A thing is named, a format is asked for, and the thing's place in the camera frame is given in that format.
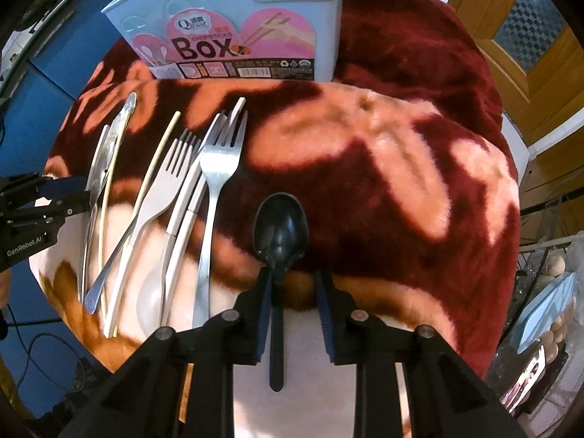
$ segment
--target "spoon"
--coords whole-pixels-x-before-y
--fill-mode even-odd
[[[284,317],[282,284],[308,246],[308,222],[296,197],[275,193],[261,203],[253,221],[253,249],[272,269],[272,332],[270,336],[270,387],[284,387]]]

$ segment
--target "door glass panel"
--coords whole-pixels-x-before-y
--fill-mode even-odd
[[[515,0],[494,39],[528,73],[565,25],[551,0]]]

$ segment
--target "blanket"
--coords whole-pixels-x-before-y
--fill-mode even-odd
[[[287,191],[302,203],[310,246],[285,279],[285,386],[269,389],[267,360],[237,367],[236,436],[352,436],[354,368],[332,367],[315,310],[311,272],[388,324],[432,324],[480,376],[501,334],[519,244],[517,172],[501,134],[502,105],[480,50],[437,0],[343,0],[332,83],[155,80],[120,41],[71,107],[46,173],[87,175],[104,124],[125,98],[137,106],[124,134],[107,209],[104,258],[126,229],[150,159],[174,111],[176,133],[202,137],[241,96],[249,111],[239,168],[218,203],[211,252],[211,312],[232,307],[261,263],[252,223],[261,201]],[[191,327],[207,211],[192,231],[169,325]],[[145,339],[135,306],[160,255],[169,213],[147,229],[131,264],[118,336],[77,300],[81,221],[31,258],[49,301],[72,332],[115,371]],[[90,283],[98,274],[91,252]],[[110,293],[116,269],[106,284]],[[408,433],[407,413],[404,433]]]

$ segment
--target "fork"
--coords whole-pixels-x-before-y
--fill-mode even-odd
[[[180,221],[185,215],[188,208],[189,198],[193,194],[196,187],[197,180],[201,174],[200,157],[201,150],[208,143],[214,143],[219,136],[221,127],[227,121],[227,117],[223,112],[218,113],[207,133],[205,134],[195,161],[189,168],[189,172],[185,177],[185,181],[180,188],[179,195],[176,198],[176,203],[172,209],[168,226],[166,227],[166,234],[164,236],[164,243],[162,246],[162,255],[156,262],[154,268],[146,275],[142,287],[138,293],[136,301],[136,314],[138,322],[144,334],[148,337],[154,330],[160,326],[162,306],[164,302],[164,278],[169,266],[171,253],[179,232]]]
[[[193,327],[203,326],[210,315],[209,274],[211,271],[213,222],[215,221],[217,201],[221,189],[239,166],[241,147],[243,146],[243,137],[245,136],[247,124],[247,111],[241,118],[237,135],[235,135],[235,128],[237,125],[236,120],[239,118],[244,104],[245,98],[239,98],[231,112],[229,123],[223,127],[217,141],[212,145],[205,146],[201,153],[201,171],[209,188],[209,208],[199,259],[199,273],[197,275],[195,304],[193,306]]]
[[[174,201],[180,190],[180,186],[185,180],[186,173],[191,164],[193,154],[194,135],[185,130],[179,140],[174,140],[170,149],[166,153],[162,165],[160,166],[146,197],[138,213],[136,226],[128,241],[127,249],[122,253],[118,277],[114,283],[111,305],[107,309],[107,315],[103,325],[103,334],[106,338],[113,336],[118,320],[118,310],[122,301],[123,288],[125,285],[126,270],[130,263],[132,253],[139,238],[148,222],[160,216]]]

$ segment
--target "spoon handle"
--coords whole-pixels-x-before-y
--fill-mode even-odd
[[[284,310],[282,282],[284,275],[274,272],[272,282],[272,330],[270,333],[270,388],[279,392],[284,388]]]

